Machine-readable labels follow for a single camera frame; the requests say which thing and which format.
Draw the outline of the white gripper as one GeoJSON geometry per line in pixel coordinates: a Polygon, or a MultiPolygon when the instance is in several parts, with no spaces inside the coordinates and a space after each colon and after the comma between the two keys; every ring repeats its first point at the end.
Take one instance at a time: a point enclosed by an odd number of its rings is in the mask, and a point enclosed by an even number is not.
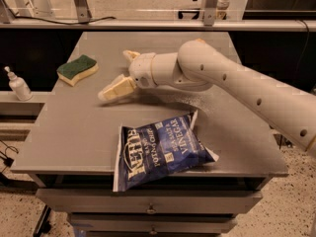
{"type": "Polygon", "coordinates": [[[98,93],[98,98],[104,103],[116,102],[132,94],[137,86],[141,89],[155,88],[151,67],[155,57],[154,52],[142,53],[124,50],[125,59],[130,63],[128,71],[131,76],[119,75],[110,85],[98,93]]]}

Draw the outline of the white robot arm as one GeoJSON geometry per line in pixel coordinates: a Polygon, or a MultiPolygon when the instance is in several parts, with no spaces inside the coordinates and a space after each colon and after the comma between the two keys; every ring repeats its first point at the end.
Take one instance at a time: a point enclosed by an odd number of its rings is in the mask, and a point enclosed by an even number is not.
{"type": "Polygon", "coordinates": [[[120,75],[98,93],[113,103],[137,89],[170,86],[204,91],[216,85],[305,152],[316,153],[316,96],[225,57],[201,39],[173,53],[126,50],[128,76],[120,75]]]}

